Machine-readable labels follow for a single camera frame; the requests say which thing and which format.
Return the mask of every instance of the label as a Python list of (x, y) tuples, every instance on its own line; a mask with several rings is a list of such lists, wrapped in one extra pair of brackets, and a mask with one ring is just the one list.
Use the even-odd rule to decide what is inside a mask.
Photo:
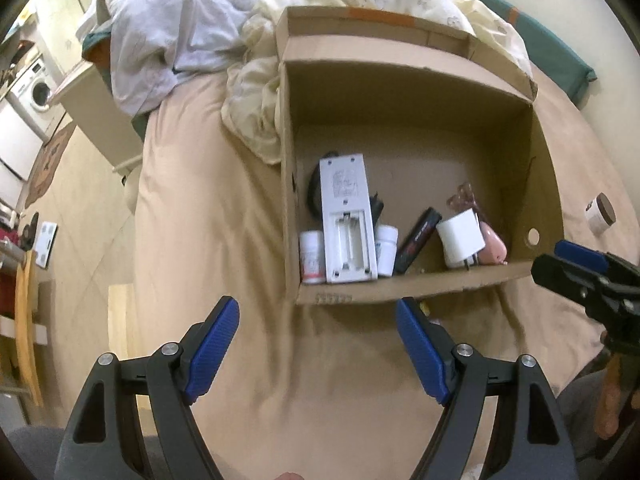
[(320, 266), (320, 258), (318, 252), (309, 252), (300, 254), (300, 265), (302, 266), (302, 277), (320, 278), (324, 275)]
[(340, 303), (351, 303), (353, 297), (350, 294), (316, 294), (316, 305), (335, 305)]
[(358, 196), (358, 181), (353, 170), (340, 170), (334, 173), (334, 198)]
[(603, 218), (596, 200), (591, 200), (591, 202), (589, 202), (589, 205), (584, 210), (584, 217), (587, 219), (589, 229), (591, 229), (591, 232), (596, 236), (603, 234), (603, 232), (610, 227)]

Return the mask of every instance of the rug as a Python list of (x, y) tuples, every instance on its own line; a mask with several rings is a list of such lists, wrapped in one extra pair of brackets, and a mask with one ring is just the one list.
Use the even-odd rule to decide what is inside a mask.
[(47, 189), (49, 189), (49, 186), (51, 186), (62, 154), (75, 129), (76, 123), (73, 121), (64, 128), (60, 128), (38, 155), (33, 168), (33, 178), (29, 184), (29, 194), (24, 203), (25, 208), (28, 208), (37, 199), (42, 197), (47, 192)]

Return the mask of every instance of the blue gripper pad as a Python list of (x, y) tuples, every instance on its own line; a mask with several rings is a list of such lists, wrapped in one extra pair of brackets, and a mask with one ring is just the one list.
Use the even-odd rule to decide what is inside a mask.
[(190, 404), (206, 394), (240, 324), (240, 307), (230, 298), (191, 359), (184, 393)]
[(444, 363), (403, 300), (396, 307), (396, 325), (424, 391), (439, 404), (446, 404), (451, 392), (445, 383)]
[(585, 267), (599, 274), (606, 274), (609, 270), (607, 257), (598, 251), (592, 251), (582, 245), (567, 240), (560, 240), (554, 247), (554, 254), (558, 258)]

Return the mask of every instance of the wooden board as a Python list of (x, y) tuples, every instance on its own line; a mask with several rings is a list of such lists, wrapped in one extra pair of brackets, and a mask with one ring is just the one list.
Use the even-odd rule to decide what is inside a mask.
[(42, 407), (42, 391), (36, 373), (33, 352), (33, 307), (38, 301), (38, 283), (35, 271), (36, 253), (27, 252), (24, 268), (18, 266), (15, 275), (15, 346), (18, 354), (20, 377), (31, 393), (33, 403)]

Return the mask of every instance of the cardboard box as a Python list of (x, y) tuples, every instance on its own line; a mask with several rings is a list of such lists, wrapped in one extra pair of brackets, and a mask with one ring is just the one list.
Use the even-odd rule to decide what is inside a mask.
[[(298, 304), (379, 303), (527, 276), (564, 235), (558, 185), (532, 106), (536, 85), (473, 36), (378, 10), (290, 7), (276, 30), (287, 296)], [(298, 234), (321, 229), (306, 208), (326, 152), (363, 153), (370, 193), (399, 242), (429, 206), (470, 181), (508, 245), (506, 266), (447, 270), (434, 234), (404, 276), (302, 285)]]

